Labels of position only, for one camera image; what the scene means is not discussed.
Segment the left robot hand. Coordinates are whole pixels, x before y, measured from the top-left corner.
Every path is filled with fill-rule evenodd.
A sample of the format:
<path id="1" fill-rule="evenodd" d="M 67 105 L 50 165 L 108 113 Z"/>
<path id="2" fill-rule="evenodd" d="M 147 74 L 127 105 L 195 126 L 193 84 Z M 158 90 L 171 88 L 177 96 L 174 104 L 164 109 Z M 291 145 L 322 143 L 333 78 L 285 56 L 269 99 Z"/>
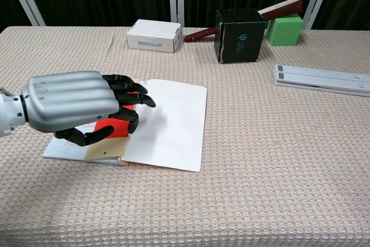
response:
<path id="1" fill-rule="evenodd" d="M 79 146 L 97 143 L 112 135 L 113 126 L 82 133 L 78 126 L 103 119 L 128 122 L 132 134 L 139 124 L 130 105 L 156 107 L 141 84 L 125 75 L 75 71 L 34 76 L 21 91 L 25 121 L 40 132 L 51 132 Z"/>

